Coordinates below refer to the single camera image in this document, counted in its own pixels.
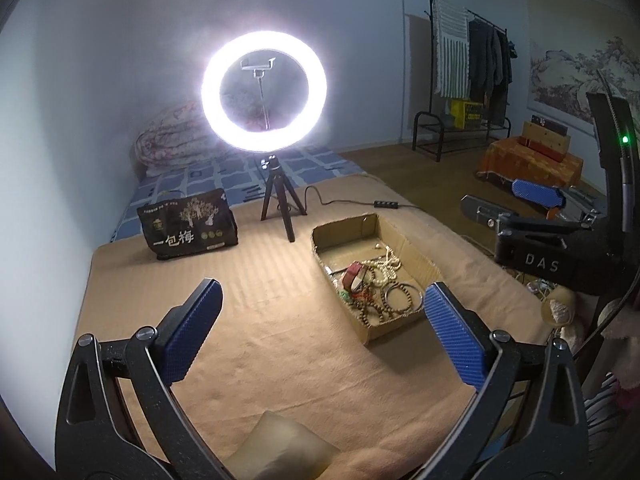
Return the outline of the orange covered table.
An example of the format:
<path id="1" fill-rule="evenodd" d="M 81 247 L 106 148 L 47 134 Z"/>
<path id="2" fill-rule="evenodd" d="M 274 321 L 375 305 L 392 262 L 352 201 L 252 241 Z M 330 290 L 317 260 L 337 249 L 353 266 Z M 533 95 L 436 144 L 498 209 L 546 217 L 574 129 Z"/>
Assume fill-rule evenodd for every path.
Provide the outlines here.
<path id="1" fill-rule="evenodd" d="M 584 161 L 570 152 L 570 136 L 538 122 L 524 122 L 519 136 L 492 142 L 477 170 L 481 178 L 526 180 L 565 188 L 582 180 Z"/>

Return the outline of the yellow box on rack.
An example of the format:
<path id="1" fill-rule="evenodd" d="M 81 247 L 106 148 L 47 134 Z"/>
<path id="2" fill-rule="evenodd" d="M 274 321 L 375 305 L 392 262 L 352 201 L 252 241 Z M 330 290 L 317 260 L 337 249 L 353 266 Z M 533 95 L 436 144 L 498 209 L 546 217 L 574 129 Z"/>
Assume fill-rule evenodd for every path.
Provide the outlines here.
<path id="1" fill-rule="evenodd" d="M 449 103 L 449 114 L 454 118 L 454 128 L 480 128 L 484 116 L 484 105 L 469 100 L 452 99 Z"/>

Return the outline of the cardboard box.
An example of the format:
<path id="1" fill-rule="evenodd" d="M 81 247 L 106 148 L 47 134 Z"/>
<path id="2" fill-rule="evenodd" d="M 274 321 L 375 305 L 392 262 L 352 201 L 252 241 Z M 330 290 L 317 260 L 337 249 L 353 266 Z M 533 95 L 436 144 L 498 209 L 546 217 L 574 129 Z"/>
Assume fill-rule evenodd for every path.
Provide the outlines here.
<path id="1" fill-rule="evenodd" d="M 316 226 L 311 247 L 365 346 L 424 318 L 428 286 L 444 279 L 439 267 L 379 214 Z M 341 289 L 351 302 L 341 300 Z"/>

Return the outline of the black clothes rack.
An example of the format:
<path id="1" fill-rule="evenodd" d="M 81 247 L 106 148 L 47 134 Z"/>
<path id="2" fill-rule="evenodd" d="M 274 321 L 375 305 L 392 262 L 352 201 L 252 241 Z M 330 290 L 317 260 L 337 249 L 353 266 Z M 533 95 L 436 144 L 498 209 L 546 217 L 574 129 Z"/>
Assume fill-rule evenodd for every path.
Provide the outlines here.
<path id="1" fill-rule="evenodd" d="M 446 154 L 512 136 L 506 116 L 512 81 L 508 31 L 449 0 L 428 0 L 425 14 L 430 26 L 428 103 L 413 116 L 411 149 L 440 162 Z M 480 128 L 454 128 L 452 99 L 484 105 Z"/>

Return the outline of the beige pillow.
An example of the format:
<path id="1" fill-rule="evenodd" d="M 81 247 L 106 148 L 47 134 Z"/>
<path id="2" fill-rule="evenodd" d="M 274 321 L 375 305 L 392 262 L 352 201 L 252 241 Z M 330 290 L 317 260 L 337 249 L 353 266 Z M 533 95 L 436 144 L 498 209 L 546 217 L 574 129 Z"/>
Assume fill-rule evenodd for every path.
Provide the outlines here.
<path id="1" fill-rule="evenodd" d="M 266 411 L 224 464 L 235 479 L 318 479 L 338 454 L 306 426 Z"/>

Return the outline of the black snack bag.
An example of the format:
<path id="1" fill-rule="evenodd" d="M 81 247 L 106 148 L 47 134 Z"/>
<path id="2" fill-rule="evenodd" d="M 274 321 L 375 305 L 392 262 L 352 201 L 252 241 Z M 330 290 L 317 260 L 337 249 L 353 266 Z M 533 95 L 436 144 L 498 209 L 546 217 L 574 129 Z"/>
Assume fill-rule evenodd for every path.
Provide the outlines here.
<path id="1" fill-rule="evenodd" d="M 158 260 L 212 252 L 239 243 L 238 226 L 222 188 L 162 200 L 137 209 L 146 244 Z"/>

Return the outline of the black tripod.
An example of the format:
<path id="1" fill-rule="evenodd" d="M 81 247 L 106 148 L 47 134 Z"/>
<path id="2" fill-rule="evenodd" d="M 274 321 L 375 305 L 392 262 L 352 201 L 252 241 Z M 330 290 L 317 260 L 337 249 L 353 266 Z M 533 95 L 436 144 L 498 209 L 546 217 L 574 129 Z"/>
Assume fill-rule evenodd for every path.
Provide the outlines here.
<path id="1" fill-rule="evenodd" d="M 294 209 L 302 216 L 306 216 L 307 208 L 295 192 L 290 179 L 285 174 L 280 160 L 276 155 L 270 155 L 267 159 L 264 159 L 262 161 L 262 169 L 268 171 L 268 176 L 265 184 L 265 196 L 262 200 L 260 220 L 265 221 L 267 219 L 272 194 L 276 194 L 278 209 L 280 210 L 286 237 L 290 243 L 294 243 L 296 236 L 292 223 L 292 207 L 288 200 L 293 201 Z"/>

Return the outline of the phone holder clip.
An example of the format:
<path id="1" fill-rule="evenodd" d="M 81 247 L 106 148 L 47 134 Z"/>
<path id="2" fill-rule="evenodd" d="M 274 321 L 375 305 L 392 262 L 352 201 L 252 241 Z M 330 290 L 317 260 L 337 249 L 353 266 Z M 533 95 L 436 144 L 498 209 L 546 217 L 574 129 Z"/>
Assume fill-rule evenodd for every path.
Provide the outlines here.
<path id="1" fill-rule="evenodd" d="M 273 63 L 276 58 L 268 58 L 265 63 L 252 64 L 249 60 L 242 60 L 240 67 L 243 72 L 251 72 L 255 79 L 262 79 L 266 73 L 273 69 Z"/>

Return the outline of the folded floral quilt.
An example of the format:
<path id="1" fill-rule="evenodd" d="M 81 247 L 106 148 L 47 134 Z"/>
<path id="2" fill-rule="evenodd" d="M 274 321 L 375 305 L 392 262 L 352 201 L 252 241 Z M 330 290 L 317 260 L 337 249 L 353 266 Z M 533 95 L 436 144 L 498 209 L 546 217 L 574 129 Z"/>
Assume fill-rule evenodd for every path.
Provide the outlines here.
<path id="1" fill-rule="evenodd" d="M 134 141 L 134 156 L 148 177 L 204 162 L 218 150 L 219 140 L 210 130 L 200 101 L 166 108 Z"/>

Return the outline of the landscape wall painting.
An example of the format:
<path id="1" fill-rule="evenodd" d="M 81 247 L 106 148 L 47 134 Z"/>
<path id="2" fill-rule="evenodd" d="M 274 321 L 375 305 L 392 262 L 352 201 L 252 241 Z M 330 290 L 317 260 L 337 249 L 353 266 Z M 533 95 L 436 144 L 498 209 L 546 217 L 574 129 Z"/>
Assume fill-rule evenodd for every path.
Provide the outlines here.
<path id="1" fill-rule="evenodd" d="M 527 0 L 529 106 L 591 129 L 587 96 L 608 83 L 639 125 L 639 24 L 597 0 Z"/>

